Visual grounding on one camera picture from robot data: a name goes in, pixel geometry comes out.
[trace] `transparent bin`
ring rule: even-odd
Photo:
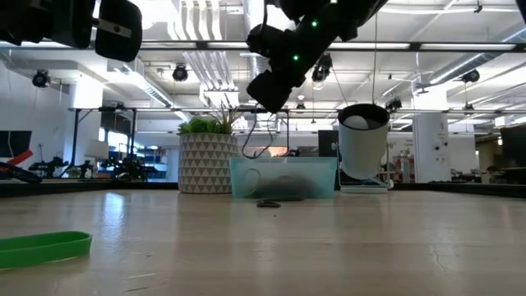
[[[230,159],[235,198],[332,198],[335,157]]]

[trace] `white planter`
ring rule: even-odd
[[[238,155],[235,136],[192,133],[179,140],[179,191],[230,193],[228,160]]]

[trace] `table surface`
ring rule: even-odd
[[[258,209],[175,191],[0,200],[0,237],[80,230],[89,257],[0,271],[0,294],[525,295],[526,201],[442,192]]]

